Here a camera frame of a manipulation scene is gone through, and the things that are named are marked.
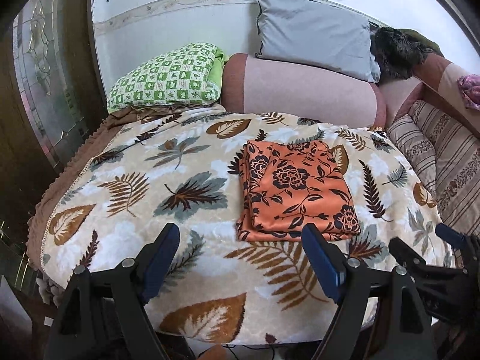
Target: metal screw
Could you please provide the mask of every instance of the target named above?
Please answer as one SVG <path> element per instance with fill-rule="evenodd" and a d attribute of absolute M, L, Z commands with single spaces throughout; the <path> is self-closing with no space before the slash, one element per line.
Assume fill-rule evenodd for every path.
<path fill-rule="evenodd" d="M 121 265 L 123 268 L 130 268 L 131 266 L 133 266 L 135 264 L 135 259 L 133 258 L 128 258 L 128 259 L 124 259 L 122 262 L 121 262 Z"/>
<path fill-rule="evenodd" d="M 76 275 L 82 274 L 83 272 L 85 272 L 85 266 L 84 265 L 78 265 L 73 270 L 73 273 L 75 273 Z"/>
<path fill-rule="evenodd" d="M 346 263 L 352 268 L 358 268 L 360 266 L 360 261 L 354 257 L 350 257 Z"/>
<path fill-rule="evenodd" d="M 400 276 L 405 276 L 407 274 L 407 270 L 400 265 L 395 267 L 395 272 L 397 272 Z"/>

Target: bedspread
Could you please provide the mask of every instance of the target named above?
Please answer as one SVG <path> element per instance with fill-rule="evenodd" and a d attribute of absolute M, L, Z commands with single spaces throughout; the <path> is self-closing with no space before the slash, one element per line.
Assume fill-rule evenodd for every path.
<path fill-rule="evenodd" d="M 391 270 L 387 245 L 399 236 L 427 263 L 450 259 L 434 233 L 441 221 L 436 207 L 415 202 L 419 179 L 382 131 L 276 112 L 229 114 L 215 105 L 124 126 L 52 212 L 42 268 L 65 287 L 76 265 L 113 268 L 174 222 L 179 249 L 162 290 L 145 307 L 155 329 L 215 343 L 321 339 L 336 305 L 323 294 L 301 242 L 237 240 L 239 159 L 247 140 L 329 146 L 361 228 L 337 242 L 345 255 Z M 372 299 L 365 321 L 374 307 Z"/>

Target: orange floral cloth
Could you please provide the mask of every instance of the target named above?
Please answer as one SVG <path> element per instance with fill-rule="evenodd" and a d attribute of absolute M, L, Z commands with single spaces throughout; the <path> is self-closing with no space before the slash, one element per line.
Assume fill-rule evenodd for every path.
<path fill-rule="evenodd" d="M 244 209 L 242 241 L 300 241 L 314 223 L 327 241 L 360 233 L 352 196 L 328 146 L 249 140 L 239 161 Z"/>

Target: green checkered pillow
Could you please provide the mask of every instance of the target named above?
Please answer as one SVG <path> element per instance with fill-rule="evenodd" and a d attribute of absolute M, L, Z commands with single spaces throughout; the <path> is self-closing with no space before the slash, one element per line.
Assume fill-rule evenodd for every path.
<path fill-rule="evenodd" d="M 215 59 L 223 52 L 210 43 L 192 43 L 160 55 L 118 79 L 107 101 L 109 112 L 128 105 L 214 103 L 220 83 L 210 79 Z"/>

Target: gray pillow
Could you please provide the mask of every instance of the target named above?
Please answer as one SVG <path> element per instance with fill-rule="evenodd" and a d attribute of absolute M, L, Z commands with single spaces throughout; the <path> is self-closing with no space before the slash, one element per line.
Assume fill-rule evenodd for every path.
<path fill-rule="evenodd" d="M 312 0 L 257 1 L 258 58 L 318 66 L 371 83 L 380 80 L 366 17 Z"/>

